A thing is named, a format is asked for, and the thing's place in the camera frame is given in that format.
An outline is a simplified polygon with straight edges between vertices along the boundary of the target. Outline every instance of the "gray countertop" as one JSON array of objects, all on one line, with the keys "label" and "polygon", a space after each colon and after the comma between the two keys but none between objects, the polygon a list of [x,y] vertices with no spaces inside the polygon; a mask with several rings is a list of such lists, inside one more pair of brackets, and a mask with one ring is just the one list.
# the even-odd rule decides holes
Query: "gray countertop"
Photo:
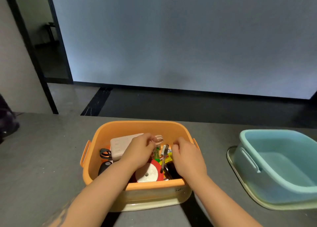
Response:
[{"label": "gray countertop", "polygon": [[[21,128],[0,145],[0,226],[41,226],[84,187],[80,158],[87,140],[110,117],[27,114],[18,116]],[[274,211],[255,203],[244,191],[226,159],[248,125],[180,122],[194,137],[208,175],[263,226],[316,226],[317,210]],[[317,129],[295,129],[317,140]],[[142,211],[111,213],[112,226],[211,226],[200,201]]]}]

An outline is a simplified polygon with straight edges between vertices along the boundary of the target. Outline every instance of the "orange plastic basket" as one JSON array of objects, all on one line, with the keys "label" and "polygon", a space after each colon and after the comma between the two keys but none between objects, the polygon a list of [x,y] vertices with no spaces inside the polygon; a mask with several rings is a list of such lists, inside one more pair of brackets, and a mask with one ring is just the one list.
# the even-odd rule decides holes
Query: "orange plastic basket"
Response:
[{"label": "orange plastic basket", "polygon": [[[99,150],[109,147],[110,140],[116,137],[137,133],[162,135],[163,144],[173,144],[178,137],[193,143],[199,149],[195,139],[181,124],[169,121],[115,121],[102,125],[96,131],[93,140],[88,141],[81,157],[83,179],[90,184],[98,175],[102,163]],[[147,183],[129,183],[118,196],[110,211],[132,211],[176,205],[186,201],[192,190],[183,179]]]}]

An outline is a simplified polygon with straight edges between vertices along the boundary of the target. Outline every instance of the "basin handle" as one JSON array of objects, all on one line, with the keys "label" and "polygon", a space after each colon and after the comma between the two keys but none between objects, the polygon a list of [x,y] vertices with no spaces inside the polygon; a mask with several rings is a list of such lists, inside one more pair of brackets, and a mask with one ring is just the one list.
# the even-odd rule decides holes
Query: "basin handle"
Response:
[{"label": "basin handle", "polygon": [[259,166],[256,164],[256,162],[251,158],[251,156],[248,154],[248,152],[244,149],[241,148],[241,152],[243,155],[247,158],[247,160],[250,162],[250,164],[253,166],[253,168],[256,170],[257,173],[261,173]]},{"label": "basin handle", "polygon": [[84,167],[84,161],[85,161],[85,158],[86,158],[86,154],[88,152],[88,148],[91,144],[91,141],[88,140],[87,143],[86,143],[86,146],[85,146],[85,149],[84,151],[82,152],[82,156],[81,156],[81,159],[80,159],[80,166],[83,168]]}]

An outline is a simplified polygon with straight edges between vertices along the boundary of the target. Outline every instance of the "tattoo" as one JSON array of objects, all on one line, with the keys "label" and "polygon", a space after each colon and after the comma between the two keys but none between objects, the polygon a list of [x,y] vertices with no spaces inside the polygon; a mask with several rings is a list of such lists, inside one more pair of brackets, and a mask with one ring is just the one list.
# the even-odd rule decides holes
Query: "tattoo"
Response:
[{"label": "tattoo", "polygon": [[68,208],[72,204],[75,198],[69,201],[61,209],[57,210],[48,221],[42,224],[42,227],[61,227],[67,217]]}]

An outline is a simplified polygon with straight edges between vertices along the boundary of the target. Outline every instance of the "forearm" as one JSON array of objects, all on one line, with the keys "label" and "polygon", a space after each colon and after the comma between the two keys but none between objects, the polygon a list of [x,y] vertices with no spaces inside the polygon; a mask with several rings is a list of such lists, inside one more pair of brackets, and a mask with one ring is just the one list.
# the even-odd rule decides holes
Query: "forearm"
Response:
[{"label": "forearm", "polygon": [[134,170],[124,161],[110,165],[75,198],[63,227],[99,227]]},{"label": "forearm", "polygon": [[261,226],[207,175],[196,175],[192,180],[188,180],[188,183],[203,203],[215,226]]}]

